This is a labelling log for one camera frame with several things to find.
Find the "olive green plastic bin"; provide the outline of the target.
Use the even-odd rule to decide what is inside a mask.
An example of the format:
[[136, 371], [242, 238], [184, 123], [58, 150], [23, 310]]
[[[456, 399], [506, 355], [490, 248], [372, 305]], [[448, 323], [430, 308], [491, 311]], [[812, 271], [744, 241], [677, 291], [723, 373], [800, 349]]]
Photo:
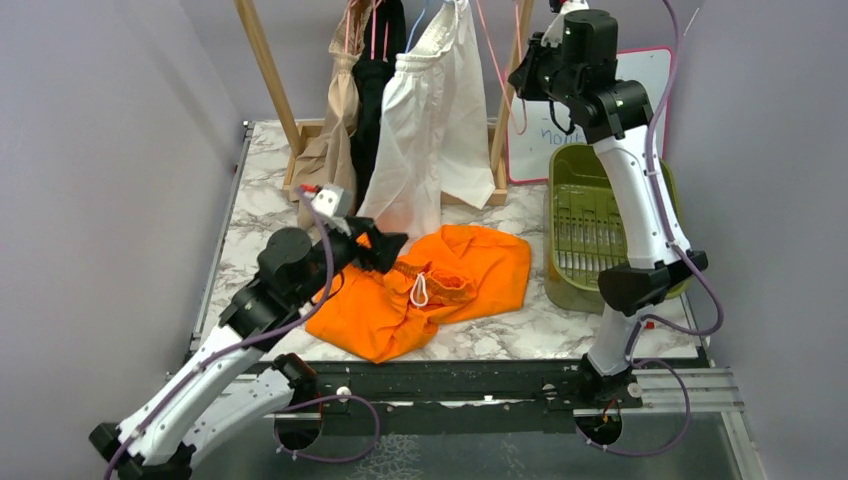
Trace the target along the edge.
[[561, 309], [601, 314], [598, 276], [627, 260], [627, 245], [609, 178], [591, 146], [569, 144], [554, 152], [545, 215], [548, 299]]

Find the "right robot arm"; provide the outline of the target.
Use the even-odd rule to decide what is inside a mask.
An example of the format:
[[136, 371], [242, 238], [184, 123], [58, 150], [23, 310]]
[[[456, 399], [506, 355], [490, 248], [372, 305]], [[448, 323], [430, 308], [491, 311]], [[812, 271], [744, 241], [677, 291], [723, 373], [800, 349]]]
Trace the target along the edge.
[[600, 407], [632, 370], [643, 321], [667, 294], [706, 269], [672, 206], [655, 153], [655, 115], [648, 91], [618, 74], [618, 22], [583, 1], [556, 1], [554, 21], [534, 33], [508, 81], [527, 101], [565, 105], [608, 177], [626, 239], [624, 263], [602, 271], [604, 300], [597, 339], [578, 366], [577, 393]]

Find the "pink wire hanger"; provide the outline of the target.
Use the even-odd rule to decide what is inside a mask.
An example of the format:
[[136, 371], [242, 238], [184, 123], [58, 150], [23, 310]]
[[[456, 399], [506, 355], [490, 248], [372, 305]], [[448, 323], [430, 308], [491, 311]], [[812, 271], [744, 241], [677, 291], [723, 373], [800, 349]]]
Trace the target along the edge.
[[495, 48], [492, 42], [491, 34], [489, 31], [489, 27], [486, 20], [485, 11], [483, 8], [483, 1], [477, 0], [474, 1], [474, 5], [476, 7], [478, 17], [480, 20], [480, 24], [483, 30], [484, 39], [486, 42], [486, 46], [489, 50], [489, 54], [491, 57], [491, 61], [493, 67], [496, 72], [496, 78], [498, 82], [498, 86], [501, 91], [500, 100], [505, 105], [506, 114], [505, 119], [512, 124], [513, 130], [519, 135], [522, 136], [527, 132], [528, 129], [528, 117], [527, 117], [527, 109], [526, 102], [524, 100], [520, 101], [520, 115], [517, 116], [515, 114], [515, 110], [512, 106], [513, 99], [515, 98], [515, 91], [513, 87], [509, 86], [508, 83], [508, 74], [510, 70], [507, 66], [501, 66], [499, 62], [499, 58], [497, 53], [495, 52]]

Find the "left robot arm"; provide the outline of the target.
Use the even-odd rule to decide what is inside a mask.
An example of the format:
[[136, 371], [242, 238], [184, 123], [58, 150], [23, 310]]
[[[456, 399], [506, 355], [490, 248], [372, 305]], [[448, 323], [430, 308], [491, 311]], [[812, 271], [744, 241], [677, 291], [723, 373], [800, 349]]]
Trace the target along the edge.
[[144, 406], [119, 423], [102, 423], [89, 440], [107, 462], [105, 478], [188, 479], [202, 459], [249, 422], [277, 411], [316, 407], [315, 371], [297, 355], [274, 359], [250, 383], [231, 383], [289, 331], [317, 314], [345, 267], [386, 273], [408, 241], [369, 218], [346, 216], [269, 238], [258, 270], [221, 314], [197, 352]]

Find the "orange shorts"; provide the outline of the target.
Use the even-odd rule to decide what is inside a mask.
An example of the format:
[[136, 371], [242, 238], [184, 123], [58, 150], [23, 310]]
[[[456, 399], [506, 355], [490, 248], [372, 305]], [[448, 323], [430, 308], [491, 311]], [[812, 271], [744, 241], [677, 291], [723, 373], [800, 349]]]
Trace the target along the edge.
[[530, 244], [474, 225], [444, 225], [414, 242], [387, 273], [349, 265], [305, 324], [329, 344], [380, 364], [428, 344], [443, 325], [522, 308]]

